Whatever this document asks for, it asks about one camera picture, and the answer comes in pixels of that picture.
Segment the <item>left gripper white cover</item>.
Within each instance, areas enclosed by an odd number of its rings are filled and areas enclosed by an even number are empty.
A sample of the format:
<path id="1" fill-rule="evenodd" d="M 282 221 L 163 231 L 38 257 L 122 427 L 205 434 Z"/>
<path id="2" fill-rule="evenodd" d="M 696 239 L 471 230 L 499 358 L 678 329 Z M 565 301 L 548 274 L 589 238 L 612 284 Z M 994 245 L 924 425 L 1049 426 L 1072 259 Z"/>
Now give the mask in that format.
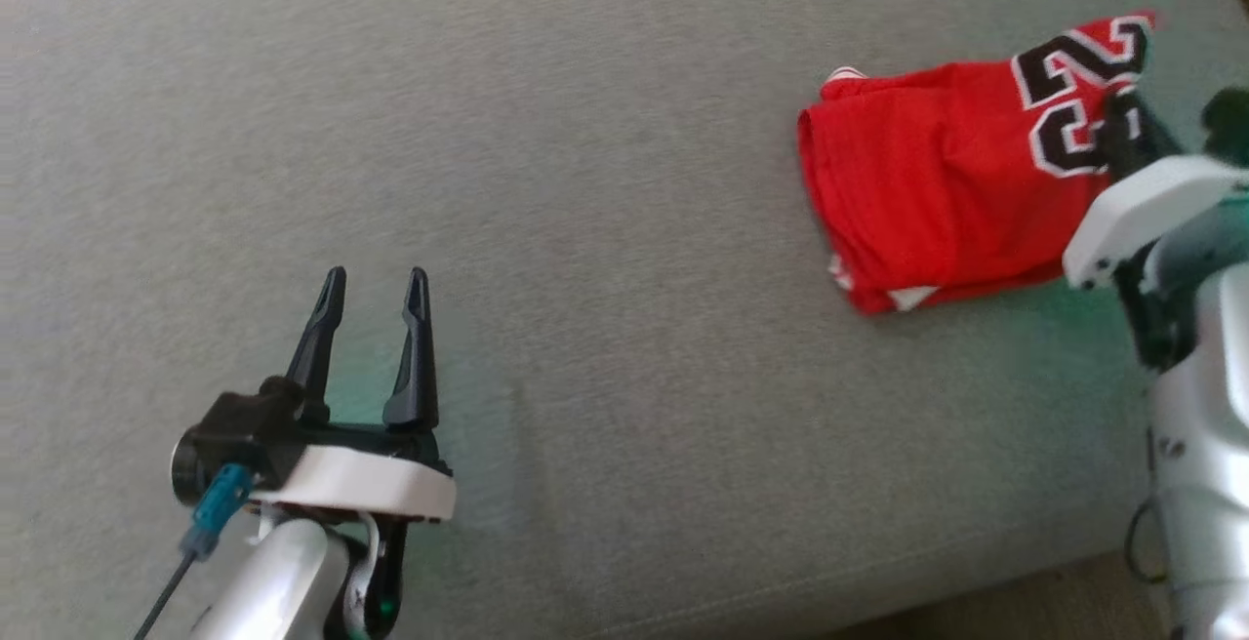
<path id="1" fill-rule="evenodd" d="M 412 268 L 401 316 L 406 335 L 382 425 L 328 422 L 325 394 L 332 340 L 343 316 L 346 269 L 327 271 L 286 378 L 302 388 L 299 420 L 249 448 L 254 500 L 400 520 L 450 520 L 457 484 L 433 432 L 440 422 L 431 292 Z"/>

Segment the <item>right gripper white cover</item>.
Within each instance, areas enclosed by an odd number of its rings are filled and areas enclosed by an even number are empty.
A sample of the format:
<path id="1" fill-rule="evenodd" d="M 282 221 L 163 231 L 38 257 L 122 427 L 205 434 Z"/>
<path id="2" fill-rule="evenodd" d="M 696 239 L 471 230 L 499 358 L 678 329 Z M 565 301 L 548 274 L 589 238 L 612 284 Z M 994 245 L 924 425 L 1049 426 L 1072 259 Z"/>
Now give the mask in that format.
<path id="1" fill-rule="evenodd" d="M 1183 152 L 1137 92 L 1109 95 L 1102 155 L 1117 182 L 1093 201 L 1062 258 L 1070 286 L 1115 290 L 1148 369 L 1190 355 L 1198 289 L 1249 262 L 1249 170 Z"/>

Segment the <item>red basketball jersey white hem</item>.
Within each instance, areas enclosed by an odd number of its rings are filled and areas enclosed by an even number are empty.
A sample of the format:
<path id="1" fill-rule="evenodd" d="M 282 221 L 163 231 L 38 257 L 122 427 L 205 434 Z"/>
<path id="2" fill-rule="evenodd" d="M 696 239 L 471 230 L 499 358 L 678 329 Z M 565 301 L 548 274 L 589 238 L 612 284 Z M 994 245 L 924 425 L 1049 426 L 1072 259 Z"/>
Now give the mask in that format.
<path id="1" fill-rule="evenodd" d="M 796 122 L 831 276 L 866 315 L 1048 282 L 1112 184 L 1112 102 L 1155 12 L 1083 22 L 1013 58 L 892 78 L 836 69 Z"/>

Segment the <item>large grey sofa chaise seat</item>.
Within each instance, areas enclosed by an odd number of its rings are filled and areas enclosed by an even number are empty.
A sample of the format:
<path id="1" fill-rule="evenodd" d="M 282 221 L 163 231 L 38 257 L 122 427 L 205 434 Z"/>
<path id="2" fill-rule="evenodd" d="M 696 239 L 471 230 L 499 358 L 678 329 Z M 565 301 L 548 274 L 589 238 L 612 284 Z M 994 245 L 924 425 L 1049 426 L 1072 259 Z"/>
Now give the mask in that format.
<path id="1" fill-rule="evenodd" d="M 841 65 L 1138 9 L 1197 145 L 1249 84 L 1237 0 L 0 2 L 0 640 L 130 640 L 175 441 L 336 265 L 341 420 L 431 278 L 458 502 L 397 638 L 803 638 L 1110 551 L 1147 488 L 1115 298 L 862 316 L 796 128 Z"/>

